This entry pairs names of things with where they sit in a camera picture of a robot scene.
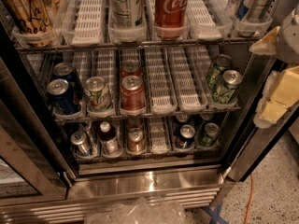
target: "orange cable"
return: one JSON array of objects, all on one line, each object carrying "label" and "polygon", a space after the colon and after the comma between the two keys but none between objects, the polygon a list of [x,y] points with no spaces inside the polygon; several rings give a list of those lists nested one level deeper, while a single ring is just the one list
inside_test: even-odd
[{"label": "orange cable", "polygon": [[250,190],[249,202],[248,202],[248,205],[247,205],[247,211],[246,211],[246,216],[245,216],[244,224],[247,224],[248,221],[249,221],[250,207],[251,207],[251,204],[252,204],[253,192],[254,192],[254,178],[253,178],[253,174],[250,174],[250,177],[251,177],[251,190]]}]

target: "tile floor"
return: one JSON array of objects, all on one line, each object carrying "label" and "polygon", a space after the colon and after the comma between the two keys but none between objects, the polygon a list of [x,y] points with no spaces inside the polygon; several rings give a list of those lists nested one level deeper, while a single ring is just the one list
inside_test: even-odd
[{"label": "tile floor", "polygon": [[[299,224],[299,145],[289,132],[252,174],[254,192],[248,224]],[[244,223],[250,187],[249,176],[224,199],[220,217],[225,222]],[[188,210],[186,216],[190,224],[216,224],[202,209]]]}]

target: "refrigerator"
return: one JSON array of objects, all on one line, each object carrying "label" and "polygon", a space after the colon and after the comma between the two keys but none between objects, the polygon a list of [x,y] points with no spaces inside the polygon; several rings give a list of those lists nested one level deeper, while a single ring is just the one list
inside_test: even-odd
[{"label": "refrigerator", "polygon": [[[156,39],[153,2],[144,0],[145,25],[141,39],[134,42],[123,41],[113,29],[108,0],[94,0],[99,5],[93,7],[105,8],[91,12],[101,21],[95,27],[99,36],[86,30],[74,33],[76,23],[65,21],[79,21],[84,1],[93,0],[61,4],[63,12],[56,17],[60,21],[54,23],[56,40],[45,47],[23,43],[0,4],[0,222],[76,223],[89,214],[109,212],[112,204],[130,204],[141,197],[152,205],[176,201],[186,209],[217,206],[298,117],[297,103],[268,129],[253,123],[267,77],[287,64],[276,56],[249,52],[263,35],[260,24],[254,27],[255,36],[230,35],[235,21],[225,14],[228,0],[195,0],[187,12],[188,29],[170,41]],[[207,21],[194,26],[194,10],[201,9],[196,3],[213,15],[213,25]],[[280,25],[297,3],[272,0],[265,16],[269,29]],[[237,99],[228,106],[213,103],[206,83],[207,70],[219,54],[230,56],[234,70],[243,76]],[[141,63],[145,90],[146,105],[133,114],[121,106],[120,66],[126,60]],[[60,62],[72,63],[81,84],[89,77],[105,77],[111,108],[94,114],[83,95],[75,116],[61,116],[47,93],[53,67]],[[200,146],[199,133],[190,148],[176,146],[173,118],[186,113],[193,126],[199,115],[213,114],[220,134],[212,147]],[[146,145],[138,151],[128,143],[126,125],[132,116],[143,122]],[[103,121],[116,127],[119,153],[111,155],[98,145],[96,152],[83,157],[71,143],[72,134],[80,123],[91,122],[98,131]]]}]

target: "coca-cola logo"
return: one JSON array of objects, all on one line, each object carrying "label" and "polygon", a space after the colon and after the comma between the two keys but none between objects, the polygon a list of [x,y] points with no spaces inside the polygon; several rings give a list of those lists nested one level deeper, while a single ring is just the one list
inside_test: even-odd
[{"label": "coca-cola logo", "polygon": [[164,11],[167,13],[175,13],[185,10],[188,0],[165,0]]}]

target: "coca-cola can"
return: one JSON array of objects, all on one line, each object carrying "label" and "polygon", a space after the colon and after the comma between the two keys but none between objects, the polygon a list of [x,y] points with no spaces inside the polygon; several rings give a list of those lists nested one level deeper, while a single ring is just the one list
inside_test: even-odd
[{"label": "coca-cola can", "polygon": [[182,32],[178,28],[184,26],[188,0],[155,0],[155,3],[155,25],[163,28],[157,30],[157,35],[162,39],[178,38]]},{"label": "coca-cola can", "polygon": [[129,111],[146,106],[142,79],[137,76],[125,77],[121,81],[121,108]]}]

